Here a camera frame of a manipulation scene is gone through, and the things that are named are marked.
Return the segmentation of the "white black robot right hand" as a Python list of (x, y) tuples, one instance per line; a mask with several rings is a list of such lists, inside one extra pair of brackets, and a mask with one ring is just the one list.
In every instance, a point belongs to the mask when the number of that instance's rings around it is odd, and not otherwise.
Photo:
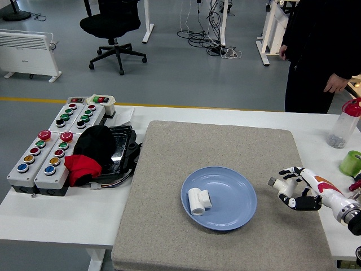
[[(275, 182), (278, 197), (289, 208), (296, 211), (318, 211), (322, 205), (329, 207), (337, 221), (348, 223), (360, 214), (360, 203), (349, 199), (334, 184), (307, 168), (291, 167), (279, 172), (283, 181)], [(299, 182), (305, 182), (302, 195), (292, 197)]]

